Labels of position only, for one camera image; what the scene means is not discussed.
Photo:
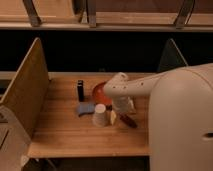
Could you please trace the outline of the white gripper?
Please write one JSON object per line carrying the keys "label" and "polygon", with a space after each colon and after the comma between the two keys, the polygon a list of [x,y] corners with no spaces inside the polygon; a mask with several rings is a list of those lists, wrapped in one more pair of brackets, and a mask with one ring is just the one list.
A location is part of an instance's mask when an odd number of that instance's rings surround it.
{"label": "white gripper", "polygon": [[118,114],[134,113],[135,107],[130,97],[119,97],[112,100],[112,108]]}

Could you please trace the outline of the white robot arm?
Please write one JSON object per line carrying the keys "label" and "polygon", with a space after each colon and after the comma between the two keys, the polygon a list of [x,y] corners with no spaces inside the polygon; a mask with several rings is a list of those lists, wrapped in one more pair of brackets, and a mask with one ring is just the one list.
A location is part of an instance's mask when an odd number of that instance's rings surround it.
{"label": "white robot arm", "polygon": [[150,171],[213,171],[213,63],[137,80],[118,73],[104,93],[116,107],[122,97],[150,97]]}

